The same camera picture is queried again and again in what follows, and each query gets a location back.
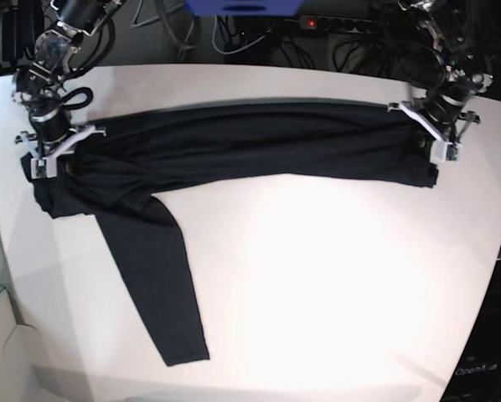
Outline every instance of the shirt sleeve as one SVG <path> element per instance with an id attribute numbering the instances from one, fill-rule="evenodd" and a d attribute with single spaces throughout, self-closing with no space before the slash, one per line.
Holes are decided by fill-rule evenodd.
<path id="1" fill-rule="evenodd" d="M 150 198 L 142 216 L 97 212 L 96 219 L 165 364 L 208 360 L 182 232 L 168 209 Z"/>

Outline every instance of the blue box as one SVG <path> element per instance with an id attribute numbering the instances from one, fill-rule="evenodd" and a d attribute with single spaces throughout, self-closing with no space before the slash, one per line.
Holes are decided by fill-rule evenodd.
<path id="1" fill-rule="evenodd" d="M 303 0 L 187 0 L 196 15 L 292 16 Z"/>

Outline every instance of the metal bracket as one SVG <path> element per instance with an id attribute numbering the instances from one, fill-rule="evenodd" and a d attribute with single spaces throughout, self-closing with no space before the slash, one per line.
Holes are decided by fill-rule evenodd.
<path id="1" fill-rule="evenodd" d="M 76 131 L 75 134 L 72 134 L 66 140 L 64 140 L 58 147 L 56 147 L 48 156 L 40 157 L 38 151 L 33 147 L 31 141 L 36 139 L 34 134 L 28 134 L 25 131 L 22 131 L 19 135 L 20 142 L 23 142 L 29 153 L 33 157 L 31 159 L 31 178 L 56 178 L 58 169 L 57 169 L 57 158 L 61 155 L 70 155 L 74 153 L 75 144 L 80 141 L 85 140 L 90 137 L 92 134 L 98 133 L 105 135 L 106 130 L 96 129 L 96 126 L 90 125 L 81 127 L 81 130 L 72 129 Z"/>
<path id="2" fill-rule="evenodd" d="M 426 131 L 435 138 L 435 154 L 436 157 L 442 161 L 460 161 L 461 153 L 462 153 L 462 144 L 461 137 L 465 133 L 465 131 L 470 127 L 470 125 L 475 122 L 479 124 L 481 120 L 479 116 L 476 115 L 473 111 L 469 111 L 467 113 L 462 113 L 460 118 L 465 120 L 465 125 L 462 130 L 457 135 L 457 140 L 452 142 L 448 135 L 440 132 L 433 124 L 428 121 L 422 114 L 420 114 L 410 102 L 400 102 L 400 103 L 390 103 L 388 105 L 388 111 L 403 111 L 408 117 L 412 120 L 417 121 L 423 126 Z"/>

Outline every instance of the black shirt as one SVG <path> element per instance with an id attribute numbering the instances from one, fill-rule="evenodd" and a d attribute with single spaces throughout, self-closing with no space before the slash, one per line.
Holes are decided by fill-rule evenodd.
<path id="1" fill-rule="evenodd" d="M 187 363 L 209 353 L 181 230 L 152 194 L 281 173 L 430 188 L 437 170 L 413 124 L 384 107 L 331 102 L 124 116 L 98 121 L 107 135 L 61 157 L 57 178 L 33 181 L 34 196 L 55 219 L 96 216 L 165 363 Z"/>

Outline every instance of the white table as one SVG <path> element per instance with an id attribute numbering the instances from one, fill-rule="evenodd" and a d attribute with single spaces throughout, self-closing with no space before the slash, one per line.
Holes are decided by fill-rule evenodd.
<path id="1" fill-rule="evenodd" d="M 196 64 L 99 68 L 67 84 L 82 85 L 96 99 L 78 121 L 407 93 L 355 75 Z M 26 151 L 13 145 L 26 112 L 0 78 L 0 234 L 22 314 L 42 337 L 37 359 L 53 369 L 39 370 L 46 386 L 81 401 L 438 401 L 501 243 L 501 103 L 468 106 L 483 124 L 434 189 L 276 176 L 160 194 L 185 237 L 211 354 L 167 368 L 95 219 L 52 220 L 34 202 Z"/>

